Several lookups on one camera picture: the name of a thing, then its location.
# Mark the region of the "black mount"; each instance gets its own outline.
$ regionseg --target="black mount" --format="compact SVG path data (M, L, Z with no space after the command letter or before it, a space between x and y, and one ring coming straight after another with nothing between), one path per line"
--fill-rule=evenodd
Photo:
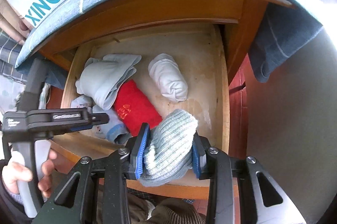
M108 122L108 116L90 114L86 108L35 110L47 69L43 61L34 60L28 83L17 112L4 115L3 146L6 159L11 157L8 143L28 143L26 153L33 171L30 193L38 214L33 224L96 224L99 179L104 178L103 224L130 224L126 180L136 180L136 157L146 142L149 125L144 123L137 137L130 138L125 148L108 157L92 160L81 158L43 204L37 188L34 142L54 135L91 128ZM253 157L239 160L211 147L208 139L195 133L194 172L200 180L209 179L207 224L234 224L233 177L237 178L242 224L302 224L302 215L293 202Z

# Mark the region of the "human hand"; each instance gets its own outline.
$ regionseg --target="human hand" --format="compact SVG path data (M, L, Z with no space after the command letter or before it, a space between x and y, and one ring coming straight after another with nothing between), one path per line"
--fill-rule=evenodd
M57 154L55 151L50 150L48 160L46 160L42 164L42 172L44 173L44 177L39 181L38 188L42 192L43 196L46 198L50 197L52 194L52 172L55 169L54 163L52 159L56 159ZM33 179L33 173L31 170L26 168L25 166L16 163L10 162L7 166L5 166L2 170L2 181L7 189L13 193L18 194L19 189L17 188L17 181L31 181Z

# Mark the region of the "red embroidery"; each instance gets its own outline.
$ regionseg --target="red embroidery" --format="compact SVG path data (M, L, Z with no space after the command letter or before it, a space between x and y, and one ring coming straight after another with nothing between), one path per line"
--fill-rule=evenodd
M121 108L117 110L119 117L123 120L131 112L130 105L124 104Z

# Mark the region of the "checkered cloth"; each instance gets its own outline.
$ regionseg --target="checkered cloth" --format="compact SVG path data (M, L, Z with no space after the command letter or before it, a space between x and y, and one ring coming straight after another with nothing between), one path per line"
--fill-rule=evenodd
M27 76L19 73L15 62L22 48L0 28L0 75L16 82L27 84Z

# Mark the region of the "red cloth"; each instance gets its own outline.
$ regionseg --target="red cloth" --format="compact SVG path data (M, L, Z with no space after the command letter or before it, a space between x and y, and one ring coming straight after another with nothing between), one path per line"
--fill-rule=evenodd
M147 122L152 129L162 121L156 108L138 89L134 80L123 83L119 88L114 108L132 136L138 135L143 122Z

